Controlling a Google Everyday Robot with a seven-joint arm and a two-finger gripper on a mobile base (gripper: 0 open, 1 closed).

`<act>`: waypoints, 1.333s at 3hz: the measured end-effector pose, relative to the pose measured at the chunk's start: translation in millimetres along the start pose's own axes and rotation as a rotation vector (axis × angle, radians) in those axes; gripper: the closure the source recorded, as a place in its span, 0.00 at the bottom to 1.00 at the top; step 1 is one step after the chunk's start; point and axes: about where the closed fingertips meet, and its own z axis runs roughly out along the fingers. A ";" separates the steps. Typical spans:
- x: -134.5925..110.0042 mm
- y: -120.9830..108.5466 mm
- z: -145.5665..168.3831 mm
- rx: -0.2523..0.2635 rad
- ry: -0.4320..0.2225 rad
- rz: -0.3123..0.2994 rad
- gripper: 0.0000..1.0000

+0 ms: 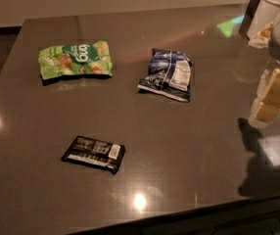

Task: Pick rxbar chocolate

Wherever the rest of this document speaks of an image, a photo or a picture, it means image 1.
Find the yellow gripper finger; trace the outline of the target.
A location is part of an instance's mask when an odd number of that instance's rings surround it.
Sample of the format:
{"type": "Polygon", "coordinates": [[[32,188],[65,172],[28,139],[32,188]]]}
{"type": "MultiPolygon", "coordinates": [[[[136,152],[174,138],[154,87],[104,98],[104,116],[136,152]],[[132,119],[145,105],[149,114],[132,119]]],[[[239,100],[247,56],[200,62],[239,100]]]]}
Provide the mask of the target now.
{"type": "Polygon", "coordinates": [[[249,124],[271,124],[280,115],[280,66],[265,70],[257,87],[249,124]]]}

